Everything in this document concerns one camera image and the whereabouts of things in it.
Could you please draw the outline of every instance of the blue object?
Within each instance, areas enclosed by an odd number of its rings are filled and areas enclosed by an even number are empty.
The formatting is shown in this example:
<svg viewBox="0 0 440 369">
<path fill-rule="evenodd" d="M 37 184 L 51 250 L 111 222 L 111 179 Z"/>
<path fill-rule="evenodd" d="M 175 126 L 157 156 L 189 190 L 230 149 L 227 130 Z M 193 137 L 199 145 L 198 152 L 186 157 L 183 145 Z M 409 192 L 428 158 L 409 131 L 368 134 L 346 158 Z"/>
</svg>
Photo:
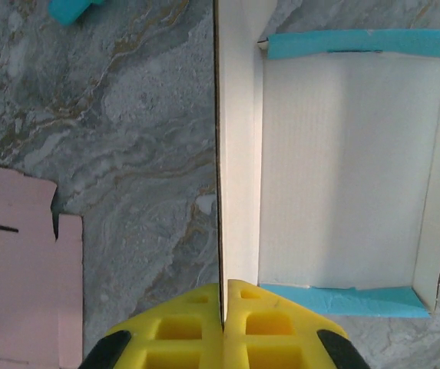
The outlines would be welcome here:
<svg viewBox="0 0 440 369">
<path fill-rule="evenodd" d="M 70 25 L 83 14 L 91 4 L 100 5 L 104 0 L 51 0 L 49 14 L 62 25 Z"/>
<path fill-rule="evenodd" d="M 269 37 L 269 59 L 295 58 L 322 52 L 399 52 L 440 58 L 440 30 L 351 29 L 282 33 Z"/>
<path fill-rule="evenodd" d="M 261 284 L 260 287 L 319 314 L 365 317 L 429 317 L 411 287 L 373 290 L 298 288 Z"/>
</svg>

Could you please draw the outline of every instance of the black rubber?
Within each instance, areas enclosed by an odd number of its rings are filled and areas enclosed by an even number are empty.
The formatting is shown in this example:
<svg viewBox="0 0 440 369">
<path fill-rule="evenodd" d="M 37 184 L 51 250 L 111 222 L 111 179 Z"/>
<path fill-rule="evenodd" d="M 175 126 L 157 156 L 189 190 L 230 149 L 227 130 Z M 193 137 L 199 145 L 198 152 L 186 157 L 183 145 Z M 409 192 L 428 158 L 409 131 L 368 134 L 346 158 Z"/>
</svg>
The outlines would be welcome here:
<svg viewBox="0 0 440 369">
<path fill-rule="evenodd" d="M 371 369 L 351 341 L 327 330 L 317 331 L 317 335 L 337 369 Z"/>
<path fill-rule="evenodd" d="M 78 369 L 114 369 L 130 340 L 129 331 L 118 331 L 102 338 Z"/>
</svg>

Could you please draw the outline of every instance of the blue painter's tape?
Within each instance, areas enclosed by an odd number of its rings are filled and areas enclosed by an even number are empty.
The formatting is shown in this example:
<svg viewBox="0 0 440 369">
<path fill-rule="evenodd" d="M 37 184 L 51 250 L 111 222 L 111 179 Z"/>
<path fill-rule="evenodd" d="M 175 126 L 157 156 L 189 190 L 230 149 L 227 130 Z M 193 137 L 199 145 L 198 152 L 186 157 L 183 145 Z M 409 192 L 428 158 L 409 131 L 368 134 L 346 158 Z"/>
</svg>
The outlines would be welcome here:
<svg viewBox="0 0 440 369">
<path fill-rule="evenodd" d="M 104 0 L 51 0 L 49 14 L 62 25 L 70 25 L 91 5 Z"/>
<path fill-rule="evenodd" d="M 269 37 L 269 59 L 323 52 L 398 52 L 440 58 L 440 30 L 350 29 L 282 33 Z"/>
<path fill-rule="evenodd" d="M 298 288 L 261 284 L 260 287 L 319 314 L 364 317 L 429 317 L 411 287 L 374 290 Z"/>
</svg>

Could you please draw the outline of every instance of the pink cardboard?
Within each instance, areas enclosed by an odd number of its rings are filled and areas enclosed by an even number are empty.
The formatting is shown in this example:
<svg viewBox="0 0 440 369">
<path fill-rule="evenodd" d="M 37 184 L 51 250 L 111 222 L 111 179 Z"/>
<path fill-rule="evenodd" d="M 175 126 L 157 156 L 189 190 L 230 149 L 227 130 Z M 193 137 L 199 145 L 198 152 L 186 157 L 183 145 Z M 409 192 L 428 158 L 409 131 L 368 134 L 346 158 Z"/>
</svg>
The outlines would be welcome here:
<svg viewBox="0 0 440 369">
<path fill-rule="evenodd" d="M 0 369 L 78 367 L 82 360 L 82 224 L 62 215 L 56 185 L 0 169 Z"/>
</svg>

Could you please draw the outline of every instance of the marble countertop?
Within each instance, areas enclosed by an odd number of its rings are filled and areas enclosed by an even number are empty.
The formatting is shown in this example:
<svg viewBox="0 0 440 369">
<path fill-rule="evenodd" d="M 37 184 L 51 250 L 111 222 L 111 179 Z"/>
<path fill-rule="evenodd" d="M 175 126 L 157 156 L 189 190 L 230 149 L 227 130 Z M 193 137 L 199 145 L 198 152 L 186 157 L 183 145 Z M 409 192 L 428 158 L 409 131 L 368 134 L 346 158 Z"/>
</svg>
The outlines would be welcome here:
<svg viewBox="0 0 440 369">
<path fill-rule="evenodd" d="M 438 0 L 280 0 L 266 29 L 440 28 Z M 113 324 L 217 281 L 213 14 L 108 0 L 64 28 L 0 1 L 0 166 L 59 185 L 84 217 L 88 352 Z M 335 317 L 372 368 L 440 368 L 428 320 Z"/>
</svg>

